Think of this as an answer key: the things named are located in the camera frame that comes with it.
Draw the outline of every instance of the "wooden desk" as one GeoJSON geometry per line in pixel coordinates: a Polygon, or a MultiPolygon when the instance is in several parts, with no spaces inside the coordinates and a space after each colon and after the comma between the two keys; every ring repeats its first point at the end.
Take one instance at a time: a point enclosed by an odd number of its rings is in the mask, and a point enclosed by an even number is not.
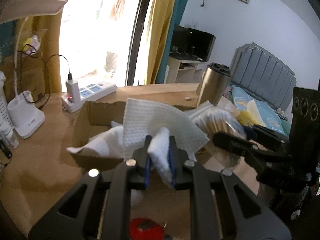
{"type": "MultiPolygon", "coordinates": [[[[122,87],[100,101],[126,101],[133,97],[195,106],[196,87],[197,84],[122,87]]],[[[52,94],[43,111],[44,124],[30,138],[20,139],[19,147],[12,151],[11,163],[1,174],[0,201],[25,235],[83,174],[65,150],[71,143],[77,113],[62,110],[60,94],[52,94]]],[[[210,167],[220,169],[215,160],[210,161],[210,167]]],[[[245,169],[242,169],[244,176],[254,181],[255,175],[250,168],[249,173],[245,169]]],[[[153,176],[151,181],[144,201],[132,208],[132,217],[145,216],[157,222],[167,222],[167,233],[177,239],[189,239],[188,192],[169,189],[159,176],[153,176]]]]}

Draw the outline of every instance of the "black monitor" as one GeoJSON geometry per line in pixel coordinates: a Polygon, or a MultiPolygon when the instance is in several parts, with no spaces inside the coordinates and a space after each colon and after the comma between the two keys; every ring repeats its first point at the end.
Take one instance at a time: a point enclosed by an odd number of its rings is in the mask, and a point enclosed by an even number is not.
{"type": "Polygon", "coordinates": [[[210,33],[188,28],[187,53],[202,61],[209,61],[216,37],[210,33]]]}
{"type": "Polygon", "coordinates": [[[188,45],[188,29],[177,24],[174,26],[170,51],[186,53],[188,45]]]}

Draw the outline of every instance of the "white pen holder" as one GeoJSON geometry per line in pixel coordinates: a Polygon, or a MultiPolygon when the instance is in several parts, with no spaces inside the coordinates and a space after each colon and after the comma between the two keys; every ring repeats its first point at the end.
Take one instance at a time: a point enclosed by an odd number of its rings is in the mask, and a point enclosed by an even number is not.
{"type": "MultiPolygon", "coordinates": [[[[30,91],[24,91],[23,94],[28,101],[33,102],[30,91]]],[[[8,112],[14,129],[22,139],[30,137],[45,119],[44,113],[35,104],[27,102],[22,93],[9,102],[8,112]]]]}

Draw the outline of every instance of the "red knob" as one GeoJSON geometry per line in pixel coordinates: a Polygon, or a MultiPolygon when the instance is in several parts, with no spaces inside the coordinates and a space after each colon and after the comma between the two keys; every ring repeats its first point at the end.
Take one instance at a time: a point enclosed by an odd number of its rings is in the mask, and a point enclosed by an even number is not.
{"type": "Polygon", "coordinates": [[[131,240],[163,240],[164,229],[161,225],[147,218],[130,221],[131,240]]]}

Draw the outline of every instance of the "blue bedsheet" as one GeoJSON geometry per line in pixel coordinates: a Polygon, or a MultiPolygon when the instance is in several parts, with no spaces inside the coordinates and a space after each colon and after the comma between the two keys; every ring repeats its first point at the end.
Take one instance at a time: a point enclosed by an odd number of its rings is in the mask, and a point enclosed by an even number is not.
{"type": "Polygon", "coordinates": [[[237,107],[239,110],[246,110],[247,103],[253,99],[267,128],[286,135],[283,131],[280,117],[266,102],[254,99],[252,96],[249,96],[243,89],[237,86],[232,85],[231,88],[233,104],[235,105],[235,107],[237,107]]]}

